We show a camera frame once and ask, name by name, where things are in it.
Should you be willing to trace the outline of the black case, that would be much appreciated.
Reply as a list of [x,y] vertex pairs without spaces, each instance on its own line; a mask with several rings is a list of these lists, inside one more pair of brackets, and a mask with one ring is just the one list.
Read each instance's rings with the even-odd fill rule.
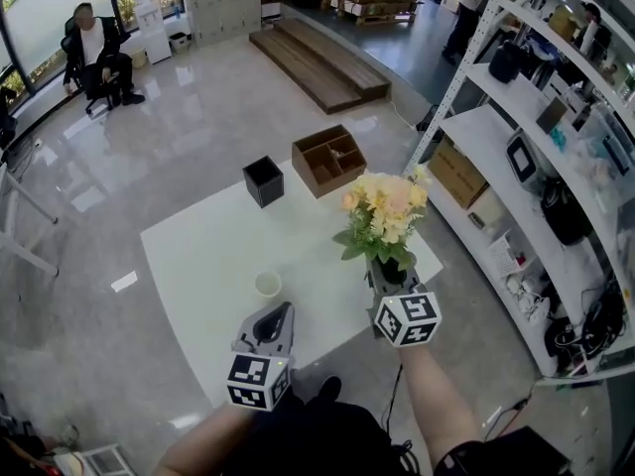
[[572,461],[529,426],[490,440],[485,446],[490,476],[573,476]]

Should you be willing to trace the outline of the person's black clothing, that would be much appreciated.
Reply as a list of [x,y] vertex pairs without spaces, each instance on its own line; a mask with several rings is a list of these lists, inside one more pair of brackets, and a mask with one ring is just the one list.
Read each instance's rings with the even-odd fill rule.
[[411,476],[366,409],[292,397],[256,417],[227,476]]

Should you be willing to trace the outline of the white round cup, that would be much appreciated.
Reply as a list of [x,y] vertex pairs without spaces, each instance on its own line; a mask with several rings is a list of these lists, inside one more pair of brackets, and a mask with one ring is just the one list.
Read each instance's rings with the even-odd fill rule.
[[282,289],[282,280],[278,273],[267,270],[257,274],[254,287],[261,297],[274,298]]

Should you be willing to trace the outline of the black chair with jacket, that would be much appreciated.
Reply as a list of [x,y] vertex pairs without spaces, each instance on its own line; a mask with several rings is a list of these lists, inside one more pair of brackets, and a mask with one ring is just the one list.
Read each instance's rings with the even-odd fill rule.
[[17,120],[9,112],[9,103],[17,97],[17,92],[0,85],[0,150],[5,150],[15,137]]

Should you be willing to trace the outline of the brown cardboard box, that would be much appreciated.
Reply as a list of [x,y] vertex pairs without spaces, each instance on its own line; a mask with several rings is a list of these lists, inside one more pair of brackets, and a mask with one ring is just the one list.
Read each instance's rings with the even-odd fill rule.
[[428,167],[431,174],[463,209],[469,208],[489,187],[484,176],[448,137],[438,143]]

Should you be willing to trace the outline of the white shelf unit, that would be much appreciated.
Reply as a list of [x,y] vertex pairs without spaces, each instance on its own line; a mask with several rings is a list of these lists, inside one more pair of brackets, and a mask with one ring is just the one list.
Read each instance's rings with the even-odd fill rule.
[[[635,0],[488,0],[464,57],[410,166],[444,138],[489,187],[461,208],[432,175],[429,197],[497,292],[545,384],[635,373],[635,92],[602,73],[613,49],[590,49],[582,3],[596,5],[617,49],[635,54]],[[488,66],[503,42],[528,52],[504,84]],[[521,134],[539,177],[520,184],[507,160]],[[593,231],[565,246],[540,202],[561,179]],[[508,233],[520,271],[500,278],[489,245]]]

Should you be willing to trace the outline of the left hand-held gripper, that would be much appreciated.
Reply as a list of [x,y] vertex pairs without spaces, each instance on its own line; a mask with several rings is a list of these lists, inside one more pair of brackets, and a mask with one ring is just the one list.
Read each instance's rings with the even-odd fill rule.
[[295,309],[284,301],[247,317],[232,345],[226,389],[235,406],[271,412],[291,384]]

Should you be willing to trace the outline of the black square box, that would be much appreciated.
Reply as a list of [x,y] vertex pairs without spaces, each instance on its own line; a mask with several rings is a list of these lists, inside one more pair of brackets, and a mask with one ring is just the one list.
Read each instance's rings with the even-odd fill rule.
[[246,166],[243,175],[248,192],[261,208],[284,195],[284,174],[269,156]]

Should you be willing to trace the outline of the black bag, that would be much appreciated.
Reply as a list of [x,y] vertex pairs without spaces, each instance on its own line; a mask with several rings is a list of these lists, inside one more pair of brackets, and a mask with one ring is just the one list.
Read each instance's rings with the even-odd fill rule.
[[578,244],[593,231],[585,212],[561,179],[547,180],[540,206],[547,223],[565,246]]

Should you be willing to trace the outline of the person's black shoe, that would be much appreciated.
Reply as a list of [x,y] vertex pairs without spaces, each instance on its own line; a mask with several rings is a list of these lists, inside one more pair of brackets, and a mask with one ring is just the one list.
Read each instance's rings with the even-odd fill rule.
[[335,403],[341,393],[342,382],[339,377],[331,375],[321,384],[315,400],[321,404]]

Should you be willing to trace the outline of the yellow artificial flowers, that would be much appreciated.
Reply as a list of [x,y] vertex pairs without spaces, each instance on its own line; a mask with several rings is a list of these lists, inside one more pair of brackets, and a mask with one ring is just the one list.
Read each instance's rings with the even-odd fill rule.
[[363,256],[368,261],[398,263],[410,270],[416,258],[407,248],[415,222],[425,216],[430,176],[416,166],[403,178],[383,173],[366,173],[342,197],[348,214],[345,229],[332,237],[343,246],[343,261]]

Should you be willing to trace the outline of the white water dispenser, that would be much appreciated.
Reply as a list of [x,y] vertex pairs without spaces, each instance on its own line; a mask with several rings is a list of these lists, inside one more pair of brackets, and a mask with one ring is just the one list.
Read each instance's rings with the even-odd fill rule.
[[172,56],[164,17],[158,0],[134,0],[134,15],[150,64]]

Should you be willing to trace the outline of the black arm sleeve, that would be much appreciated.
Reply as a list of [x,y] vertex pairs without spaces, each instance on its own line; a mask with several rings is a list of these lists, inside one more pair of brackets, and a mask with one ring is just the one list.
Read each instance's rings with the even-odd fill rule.
[[462,443],[441,458],[434,469],[434,476],[494,476],[491,455],[488,443]]

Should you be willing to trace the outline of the person's left forearm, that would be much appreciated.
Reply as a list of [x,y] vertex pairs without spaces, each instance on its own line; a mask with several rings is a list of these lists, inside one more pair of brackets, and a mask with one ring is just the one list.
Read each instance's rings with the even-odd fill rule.
[[166,451],[153,476],[220,476],[255,417],[254,410],[222,405]]

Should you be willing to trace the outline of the brown wooden steps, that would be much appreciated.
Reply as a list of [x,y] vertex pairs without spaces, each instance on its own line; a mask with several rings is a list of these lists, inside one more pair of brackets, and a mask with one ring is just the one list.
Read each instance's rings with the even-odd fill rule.
[[299,19],[283,19],[249,35],[324,113],[386,97],[390,81],[357,55]]

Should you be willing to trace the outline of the person's right forearm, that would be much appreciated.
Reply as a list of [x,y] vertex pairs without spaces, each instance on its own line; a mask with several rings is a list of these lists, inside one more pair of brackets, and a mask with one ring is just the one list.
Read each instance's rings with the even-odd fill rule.
[[434,469],[453,448],[478,441],[466,400],[427,347],[399,349],[413,413]]

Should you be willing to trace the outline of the grey lockers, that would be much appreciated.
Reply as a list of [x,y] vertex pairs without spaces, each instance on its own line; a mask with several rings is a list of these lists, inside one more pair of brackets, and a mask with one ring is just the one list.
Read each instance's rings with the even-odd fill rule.
[[186,12],[198,47],[261,29],[261,0],[186,0]]

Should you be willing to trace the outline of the printed paper sheet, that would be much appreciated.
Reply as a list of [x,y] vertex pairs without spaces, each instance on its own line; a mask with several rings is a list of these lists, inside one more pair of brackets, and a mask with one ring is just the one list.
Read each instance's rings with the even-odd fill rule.
[[512,252],[507,232],[489,245],[488,252],[500,278],[517,274],[520,271],[521,266],[516,255]]

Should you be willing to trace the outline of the white side table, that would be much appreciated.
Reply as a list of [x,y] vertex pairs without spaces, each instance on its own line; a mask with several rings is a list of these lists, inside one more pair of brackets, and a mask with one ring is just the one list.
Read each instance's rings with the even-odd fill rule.
[[26,200],[37,212],[46,218],[52,226],[59,218],[38,202],[9,172],[6,163],[0,166],[0,193],[5,184],[10,186],[5,218],[0,221],[0,249],[7,249],[15,256],[25,260],[48,275],[57,277],[60,270],[32,252],[38,243],[35,239],[30,246],[23,246],[15,239],[16,217],[20,198]]

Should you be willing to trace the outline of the brown wooden organizer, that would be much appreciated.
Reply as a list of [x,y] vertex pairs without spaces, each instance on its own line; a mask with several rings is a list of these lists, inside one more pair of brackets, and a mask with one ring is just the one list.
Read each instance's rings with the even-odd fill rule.
[[359,146],[343,125],[294,142],[292,165],[315,198],[354,181],[367,168]]

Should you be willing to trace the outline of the large black framed window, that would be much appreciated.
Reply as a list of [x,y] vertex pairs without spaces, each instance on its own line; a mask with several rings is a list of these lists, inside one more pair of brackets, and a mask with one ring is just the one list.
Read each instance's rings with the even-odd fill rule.
[[[165,19],[185,10],[184,0],[155,1]],[[82,2],[115,18],[124,35],[139,30],[135,0],[0,0],[0,83],[17,93],[14,106],[64,71],[64,25]]]

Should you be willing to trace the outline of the white appliance with screen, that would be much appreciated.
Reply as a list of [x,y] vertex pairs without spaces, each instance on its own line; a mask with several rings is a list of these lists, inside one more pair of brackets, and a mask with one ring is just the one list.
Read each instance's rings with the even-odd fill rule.
[[513,135],[506,145],[505,154],[520,184],[529,184],[539,177],[534,153],[521,134]]

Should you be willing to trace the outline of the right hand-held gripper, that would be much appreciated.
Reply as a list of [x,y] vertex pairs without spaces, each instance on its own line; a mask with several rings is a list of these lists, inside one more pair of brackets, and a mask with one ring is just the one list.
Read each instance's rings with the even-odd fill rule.
[[367,313],[376,338],[386,338],[395,348],[432,340],[442,314],[435,294],[420,282],[413,268],[401,270],[396,263],[392,276],[391,262],[379,262],[367,266],[366,280],[373,293]]

